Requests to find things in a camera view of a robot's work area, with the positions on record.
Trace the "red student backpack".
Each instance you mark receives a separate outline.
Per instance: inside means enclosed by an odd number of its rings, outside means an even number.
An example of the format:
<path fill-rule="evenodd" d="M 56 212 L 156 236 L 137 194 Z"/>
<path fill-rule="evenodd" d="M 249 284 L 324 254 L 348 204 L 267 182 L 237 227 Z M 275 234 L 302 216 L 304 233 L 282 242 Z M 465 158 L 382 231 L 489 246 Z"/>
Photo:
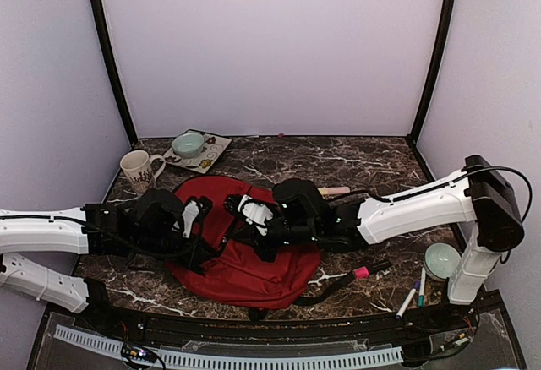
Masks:
<path fill-rule="evenodd" d="M 270 202 L 271 190 L 230 177 L 210 176 L 188 179 L 173 192 L 183 202 L 192 196 L 210 199 L 213 208 L 204 220 L 202 237 L 220 253 L 201 265 L 202 275 L 181 264 L 166 263 L 184 288 L 214 302 L 260 310 L 288 308 L 306 291 L 320 265 L 317 247 L 286 247 L 273 263 L 265 263 L 251 247 L 236 240 L 229 239 L 221 246 L 222 238 L 236 227 L 233 216 L 222 207 L 226 196 L 248 194 Z"/>

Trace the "pink black highlighter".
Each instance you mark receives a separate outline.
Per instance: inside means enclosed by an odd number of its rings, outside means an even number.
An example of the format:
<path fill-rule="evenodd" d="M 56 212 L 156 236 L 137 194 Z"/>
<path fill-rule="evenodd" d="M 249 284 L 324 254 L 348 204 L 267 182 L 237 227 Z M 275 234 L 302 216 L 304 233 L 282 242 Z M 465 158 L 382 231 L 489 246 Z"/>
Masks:
<path fill-rule="evenodd" d="M 354 278 L 356 280 L 364 279 L 370 275 L 376 274 L 382 270 L 387 270 L 392 266 L 392 263 L 387 260 L 381 260 L 372 264 L 364 265 L 363 267 L 357 268 L 353 271 Z"/>

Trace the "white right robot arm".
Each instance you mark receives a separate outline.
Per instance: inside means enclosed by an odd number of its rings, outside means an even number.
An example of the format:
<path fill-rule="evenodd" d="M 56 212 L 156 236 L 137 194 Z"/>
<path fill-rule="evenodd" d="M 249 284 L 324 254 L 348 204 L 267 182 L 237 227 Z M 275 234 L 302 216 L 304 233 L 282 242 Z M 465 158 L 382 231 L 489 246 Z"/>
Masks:
<path fill-rule="evenodd" d="M 313 244 L 333 253 L 349 253 L 409 232 L 471 222 L 473 231 L 460 262 L 452 270 L 447 298 L 431 313 L 431 323 L 448 331 L 464 316 L 503 253 L 516 248 L 525 233 L 512 185 L 503 166 L 471 155 L 465 166 L 435 182 L 385 197 L 330 206 L 310 180 L 278 183 L 270 202 L 231 194 L 227 212 L 251 228 L 243 238 L 265 262 L 280 248 Z"/>

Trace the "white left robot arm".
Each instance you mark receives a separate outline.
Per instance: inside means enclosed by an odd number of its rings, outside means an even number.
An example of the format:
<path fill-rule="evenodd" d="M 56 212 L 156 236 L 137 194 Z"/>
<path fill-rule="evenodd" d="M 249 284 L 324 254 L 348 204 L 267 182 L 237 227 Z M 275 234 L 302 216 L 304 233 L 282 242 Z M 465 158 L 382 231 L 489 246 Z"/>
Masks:
<path fill-rule="evenodd" d="M 26 263 L 23 252 L 65 252 L 76 255 L 139 254 L 172 262 L 196 274 L 214 257 L 203 238 L 204 220 L 212 209 L 207 197 L 182 201 L 174 193 L 151 189 L 130 209 L 110 204 L 86 204 L 59 211 L 1 213 L 1 282 L 72 313 L 85 312 L 102 333 L 119 325 L 109 307 L 106 287 L 97 280 L 59 274 Z"/>

